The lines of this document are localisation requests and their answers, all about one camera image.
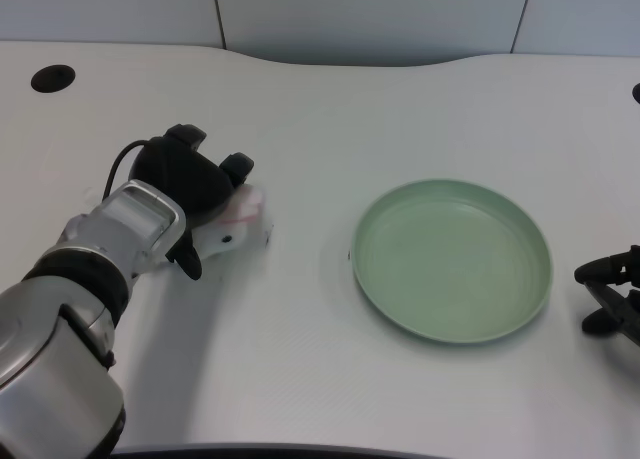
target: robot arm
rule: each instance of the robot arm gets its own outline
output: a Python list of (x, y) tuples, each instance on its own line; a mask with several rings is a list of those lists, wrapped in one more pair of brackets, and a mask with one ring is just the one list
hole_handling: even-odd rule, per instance
[(0, 295), (0, 457), (100, 458), (113, 450), (125, 414), (108, 369), (135, 280), (164, 256), (199, 277), (191, 229), (224, 210), (253, 166), (233, 155), (229, 172), (225, 163), (218, 168), (197, 154), (202, 139), (193, 126), (175, 126), (149, 141), (133, 180), (71, 219), (58, 244)]

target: plate rim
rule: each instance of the plate rim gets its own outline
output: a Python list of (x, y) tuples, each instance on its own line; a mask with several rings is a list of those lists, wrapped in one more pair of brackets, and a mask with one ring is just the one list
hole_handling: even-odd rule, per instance
[[(438, 337), (438, 336), (435, 336), (435, 335), (425, 334), (423, 332), (420, 332), (420, 331), (417, 331), (417, 330), (413, 329), (412, 327), (409, 327), (409, 326), (407, 326), (405, 324), (402, 324), (399, 321), (397, 321), (396, 319), (394, 319), (393, 317), (391, 317), (373, 299), (373, 296), (367, 291), (365, 285), (363, 284), (363, 281), (361, 279), (361, 274), (359, 272), (358, 261), (356, 259), (357, 255), (355, 254), (354, 251), (356, 251), (357, 238), (359, 236), (359, 232), (360, 232), (360, 229), (362, 227), (362, 224), (363, 224), (365, 218), (369, 215), (371, 210), (380, 201), (382, 201), (383, 199), (387, 198), (388, 196), (390, 196), (392, 194), (395, 194), (399, 190), (407, 188), (407, 187), (410, 187), (410, 186), (415, 186), (415, 185), (418, 185), (418, 184), (427, 184), (427, 183), (435, 183), (435, 182), (447, 182), (447, 183), (454, 183), (454, 184), (463, 185), (463, 186), (472, 186), (472, 187), (484, 189), (485, 191), (488, 191), (488, 192), (490, 192), (492, 194), (495, 194), (496, 196), (501, 197), (502, 199), (506, 200), (508, 203), (510, 203), (513, 206), (515, 206), (518, 210), (520, 210), (520, 212), (522, 212), (524, 214), (524, 216), (527, 217), (531, 221), (531, 223), (535, 227), (536, 231), (540, 235), (540, 238), (542, 239), (542, 243), (544, 245), (544, 249), (546, 251), (546, 256), (547, 256), (547, 258), (549, 260), (549, 280), (547, 281), (547, 285), (545, 287), (544, 294), (540, 298), (538, 305), (535, 307), (535, 309), (530, 314), (528, 314), (522, 321), (520, 321), (513, 328), (510, 328), (510, 329), (508, 329), (506, 331), (503, 331), (503, 332), (500, 332), (498, 334), (492, 334), (492, 335), (480, 337), (480, 338), (477, 338), (477, 339), (471, 339), (471, 340), (456, 340), (456, 339), (452, 340), (452, 339), (446, 339), (446, 338), (443, 338), (443, 337)], [(447, 343), (447, 344), (478, 344), (478, 343), (489, 342), (489, 341), (493, 341), (495, 339), (500, 339), (502, 337), (508, 336), (509, 334), (512, 334), (512, 333), (516, 332), (517, 330), (523, 328), (527, 324), (529, 324), (540, 313), (540, 311), (542, 311), (542, 309), (549, 303), (549, 296), (551, 294), (551, 286), (553, 285), (553, 270), (554, 270), (553, 257), (551, 256), (551, 249), (549, 248), (549, 242), (547, 241), (547, 238), (545, 237), (545, 235), (542, 232), (542, 229), (540, 228), (538, 223), (517, 202), (513, 201), (512, 199), (508, 198), (504, 194), (501, 194), (501, 193), (499, 193), (499, 192), (497, 192), (497, 191), (495, 191), (495, 190), (493, 190), (493, 189), (491, 189), (489, 187), (486, 187), (486, 186), (483, 186), (483, 185), (480, 185), (480, 184), (476, 184), (476, 183), (470, 182), (470, 181), (462, 181), (462, 180), (459, 180), (459, 179), (446, 179), (446, 178), (422, 179), (422, 180), (407, 182), (407, 183), (402, 184), (400, 186), (394, 187), (393, 189), (391, 189), (391, 190), (385, 192), (384, 194), (378, 196), (371, 204), (369, 204), (369, 206), (365, 209), (364, 213), (358, 219), (355, 231), (353, 233), (353, 237), (351, 238), (351, 265), (352, 265), (352, 268), (353, 268), (353, 272), (354, 272), (354, 274), (356, 276), (356, 280), (358, 282), (358, 285), (359, 285), (360, 289), (362, 290), (362, 292), (364, 293), (364, 295), (367, 297), (367, 300), (371, 304), (373, 304), (373, 306), (375, 306), (375, 308), (385, 318), (387, 318), (388, 320), (390, 320), (391, 322), (393, 322), (397, 326), (401, 327), (402, 329), (404, 329), (406, 331), (409, 331), (409, 332), (411, 332), (413, 334), (416, 334), (417, 336), (424, 337), (424, 338), (430, 339), (432, 341), (437, 341), (437, 342), (442, 342), (442, 343)]]

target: white object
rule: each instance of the white object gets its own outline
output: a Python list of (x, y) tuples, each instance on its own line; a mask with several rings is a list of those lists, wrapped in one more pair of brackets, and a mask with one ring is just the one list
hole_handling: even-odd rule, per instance
[(219, 0), (227, 47), (307, 64), (430, 64), (509, 52), (525, 0)]
[[(584, 337), (573, 280), (638, 241), (640, 59), (490, 56), (418, 68), (275, 64), (197, 47), (0, 44), (0, 287), (86, 212), (116, 154), (180, 122), (219, 163), (255, 160), (266, 244), (141, 276), (117, 329), (119, 448), (351, 445), (457, 459), (640, 456), (640, 348)], [(76, 81), (29, 87), (50, 64)], [(450, 177), (505, 194), (554, 261), (549, 307), (486, 347), (441, 347), (356, 287), (357, 220), (385, 191)]]
[[(193, 230), (193, 246), (200, 259), (241, 247), (251, 225), (257, 222), (262, 225), (259, 220), (263, 205), (264, 194), (259, 188), (240, 186), (220, 216)], [(268, 231), (269, 227), (258, 237), (262, 239)]]

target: black cable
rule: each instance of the black cable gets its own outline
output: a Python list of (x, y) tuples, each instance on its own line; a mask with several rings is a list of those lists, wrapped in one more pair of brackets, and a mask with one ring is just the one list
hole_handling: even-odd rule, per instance
[(116, 172), (118, 172), (118, 166), (120, 166), (120, 163), (122, 162), (122, 159), (124, 159), (124, 157), (134, 148), (138, 147), (138, 146), (144, 146), (145, 144), (147, 144), (149, 141), (148, 140), (140, 140), (140, 141), (133, 141), (131, 144), (129, 144), (128, 146), (126, 146), (122, 151), (120, 151), (120, 154), (118, 154), (118, 156), (116, 157), (116, 160), (113, 161), (113, 165), (111, 166), (111, 171), (109, 171), (109, 177), (107, 178), (107, 185), (104, 188), (104, 194), (102, 195), (102, 200), (104, 201), (107, 197), (109, 197), (109, 194), (111, 194), (111, 186), (113, 186), (113, 180), (116, 177)]

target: white table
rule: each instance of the white table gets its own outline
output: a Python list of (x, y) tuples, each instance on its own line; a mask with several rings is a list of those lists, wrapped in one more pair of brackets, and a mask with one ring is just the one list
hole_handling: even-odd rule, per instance
[[(640, 456), (640, 348), (585, 338), (596, 303), (573, 270), (640, 236), (640, 59), (485, 56), (404, 69), (295, 66), (196, 48), (0, 44), (0, 286), (95, 204), (127, 143), (175, 123), (218, 162), (256, 162), (268, 247), (162, 267), (117, 331), (120, 448), (214, 442), (351, 445), (455, 458)], [(76, 81), (34, 92), (41, 67)], [(120, 174), (124, 178), (126, 171)], [(357, 218), (408, 181), (480, 183), (520, 204), (554, 260), (525, 330), (446, 347), (358, 293)]]

